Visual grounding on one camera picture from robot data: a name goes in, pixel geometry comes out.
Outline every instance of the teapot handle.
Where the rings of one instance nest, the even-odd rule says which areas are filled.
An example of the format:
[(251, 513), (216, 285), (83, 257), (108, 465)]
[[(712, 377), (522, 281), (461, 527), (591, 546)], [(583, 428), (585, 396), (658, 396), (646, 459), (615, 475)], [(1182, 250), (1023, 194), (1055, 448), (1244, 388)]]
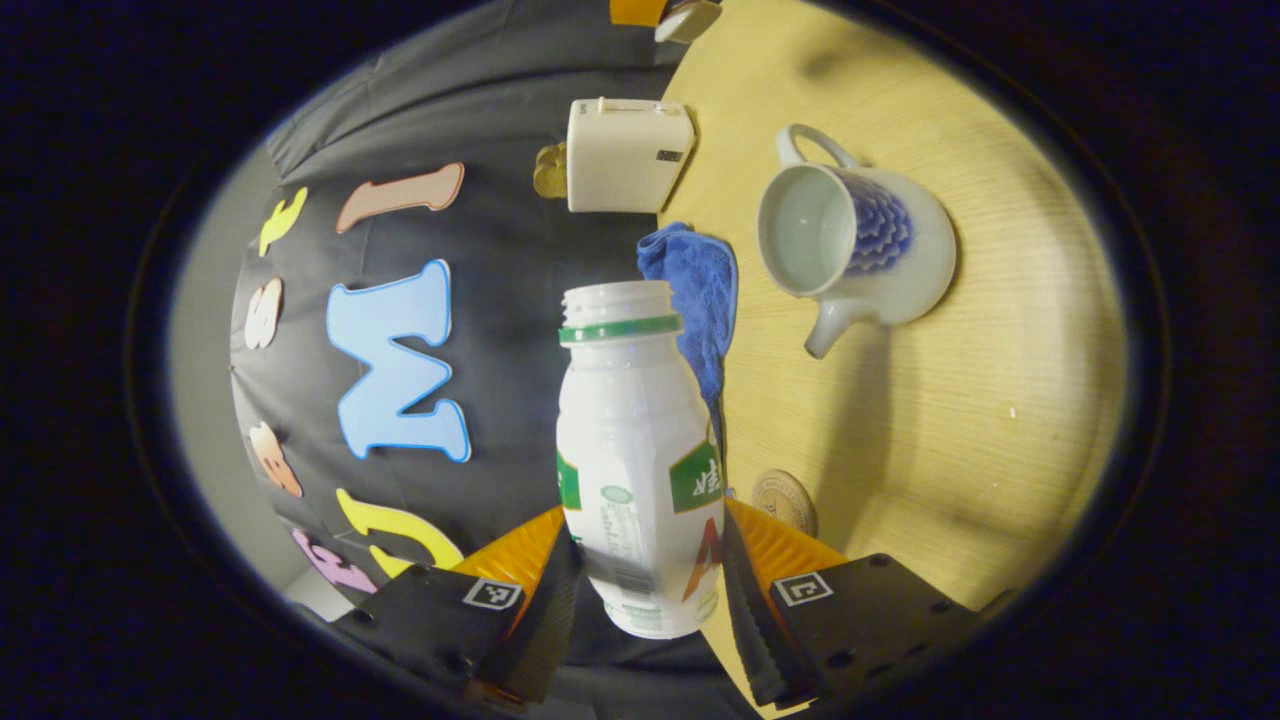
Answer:
[(817, 142), (818, 147), (831, 152), (831, 156), (836, 159), (836, 163), (841, 168), (859, 167), (858, 160), (854, 160), (854, 156), (850, 155), (847, 150), (841, 147), (838, 142), (832, 140), (831, 136), (799, 123), (792, 123), (782, 128), (782, 132), (778, 133), (777, 141), (774, 142), (778, 150), (778, 160), (782, 161), (782, 167), (805, 161), (804, 155), (800, 154), (800, 149), (796, 147), (796, 136), (808, 137), (809, 140)]

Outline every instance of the letter m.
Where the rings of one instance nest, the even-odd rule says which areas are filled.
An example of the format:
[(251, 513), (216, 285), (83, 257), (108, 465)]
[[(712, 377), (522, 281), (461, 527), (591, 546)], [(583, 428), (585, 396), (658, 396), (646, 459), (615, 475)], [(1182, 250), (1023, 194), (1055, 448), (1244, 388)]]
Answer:
[(369, 365), (338, 401), (338, 425), (356, 457), (366, 459), (374, 446), (440, 450), (454, 462), (471, 457), (457, 402), (440, 400), (430, 413), (404, 414), (447, 383), (453, 370), (394, 342), (417, 336), (436, 347), (449, 337), (449, 265), (444, 260), (431, 260), (421, 273), (378, 287), (334, 286), (325, 325), (334, 347)]

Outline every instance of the white plastic bottle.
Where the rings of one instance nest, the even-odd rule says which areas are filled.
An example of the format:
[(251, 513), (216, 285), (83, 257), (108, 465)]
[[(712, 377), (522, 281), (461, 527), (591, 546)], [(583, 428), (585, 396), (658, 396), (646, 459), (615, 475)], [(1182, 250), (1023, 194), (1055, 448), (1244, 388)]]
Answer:
[(716, 609), (724, 479), (698, 382), (676, 348), (671, 286), (564, 293), (572, 360), (556, 424), (561, 500), (613, 624), (686, 635)]

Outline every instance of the table surface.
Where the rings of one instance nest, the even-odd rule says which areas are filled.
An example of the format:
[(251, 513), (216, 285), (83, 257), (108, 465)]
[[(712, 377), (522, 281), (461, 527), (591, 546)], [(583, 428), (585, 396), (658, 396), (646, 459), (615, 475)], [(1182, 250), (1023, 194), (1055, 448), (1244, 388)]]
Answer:
[[(659, 227), (690, 223), (737, 256), (730, 486), (749, 502), (763, 471), (786, 470), (819, 539), (850, 559), (887, 552), (982, 607), (1052, 560), (1120, 423), (1125, 328), (1098, 232), (1032, 137), (904, 40), (797, 0), (722, 8), (663, 96), (690, 109), (699, 142)], [(823, 360), (803, 347), (817, 305), (774, 287), (755, 246), (773, 138), (792, 122), (931, 190), (959, 242), (933, 311), (855, 325)], [(750, 698), (723, 601), (703, 632)]]

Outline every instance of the blue towel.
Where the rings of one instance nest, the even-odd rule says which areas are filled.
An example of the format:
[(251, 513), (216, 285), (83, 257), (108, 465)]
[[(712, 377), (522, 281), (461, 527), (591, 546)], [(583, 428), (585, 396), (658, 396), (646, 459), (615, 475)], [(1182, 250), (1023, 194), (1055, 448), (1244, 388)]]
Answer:
[(685, 318), (685, 333), (676, 347), (698, 378), (703, 401), (710, 410), (716, 441), (723, 452), (724, 354), (733, 340), (737, 314), (737, 263), (728, 245), (698, 234), (685, 223), (671, 223), (645, 236), (636, 246), (636, 265), (648, 281), (667, 281), (672, 306)]

